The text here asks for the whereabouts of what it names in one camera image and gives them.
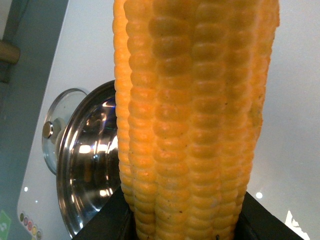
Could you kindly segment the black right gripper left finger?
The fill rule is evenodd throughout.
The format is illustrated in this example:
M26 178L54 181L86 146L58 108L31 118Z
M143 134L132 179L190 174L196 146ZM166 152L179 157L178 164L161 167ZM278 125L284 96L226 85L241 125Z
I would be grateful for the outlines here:
M134 214L119 187L101 210L76 234L75 240L135 240Z

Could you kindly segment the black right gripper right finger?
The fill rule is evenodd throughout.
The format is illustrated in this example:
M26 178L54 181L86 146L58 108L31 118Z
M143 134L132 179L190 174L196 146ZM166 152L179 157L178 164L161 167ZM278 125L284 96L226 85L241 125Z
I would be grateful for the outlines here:
M287 212L285 222L280 221L248 192L234 234L235 240L309 240L309 235Z

